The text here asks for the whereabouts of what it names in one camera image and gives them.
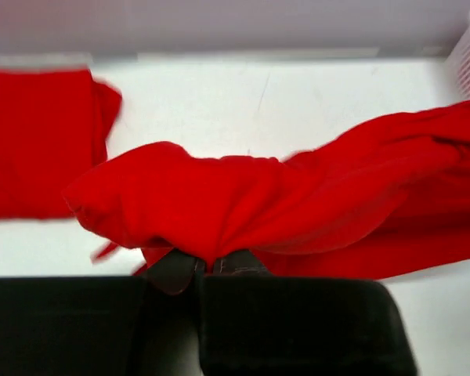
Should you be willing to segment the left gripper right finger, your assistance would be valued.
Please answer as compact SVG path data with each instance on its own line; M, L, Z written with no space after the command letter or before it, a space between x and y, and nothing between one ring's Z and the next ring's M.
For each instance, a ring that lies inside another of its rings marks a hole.
M239 277L269 277L273 275L249 250L235 251L218 258L211 273Z

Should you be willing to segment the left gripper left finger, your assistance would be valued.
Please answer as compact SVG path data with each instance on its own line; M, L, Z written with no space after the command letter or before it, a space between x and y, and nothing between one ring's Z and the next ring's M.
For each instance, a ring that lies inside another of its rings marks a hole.
M189 287L196 266L196 258L172 250L149 267L143 277L167 295L180 295Z

